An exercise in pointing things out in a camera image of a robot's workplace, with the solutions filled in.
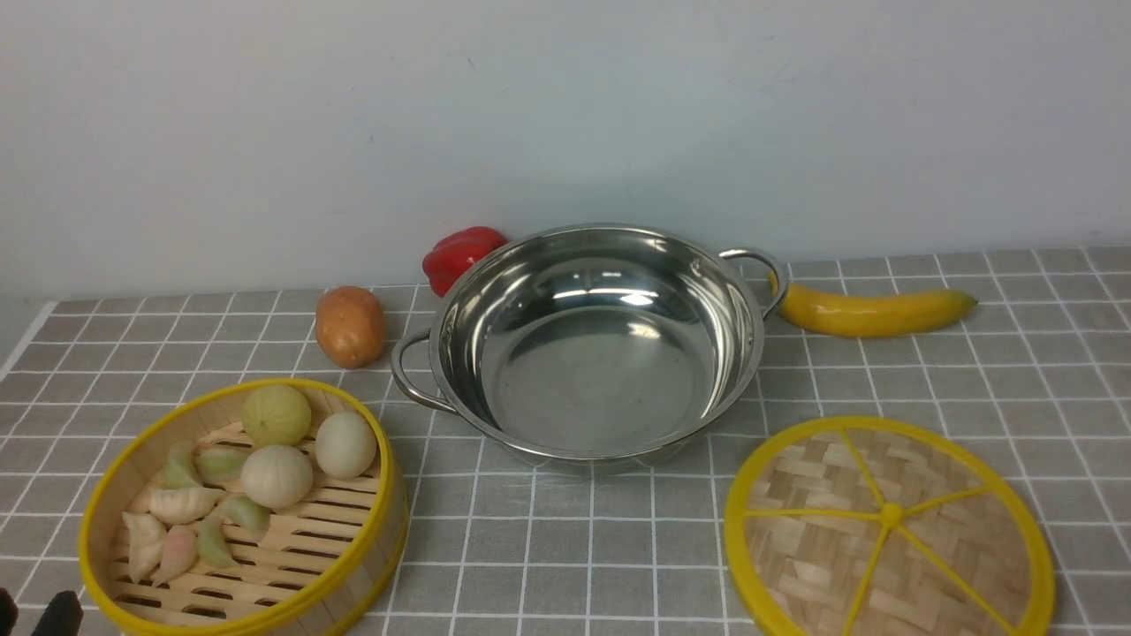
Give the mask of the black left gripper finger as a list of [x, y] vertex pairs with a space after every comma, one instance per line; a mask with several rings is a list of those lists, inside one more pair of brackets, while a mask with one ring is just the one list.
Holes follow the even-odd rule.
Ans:
[[72, 588], [57, 593], [49, 601], [32, 630], [33, 636], [76, 636], [80, 635], [84, 609], [80, 598]]
[[7, 588], [0, 588], [0, 636], [11, 636], [19, 611]]

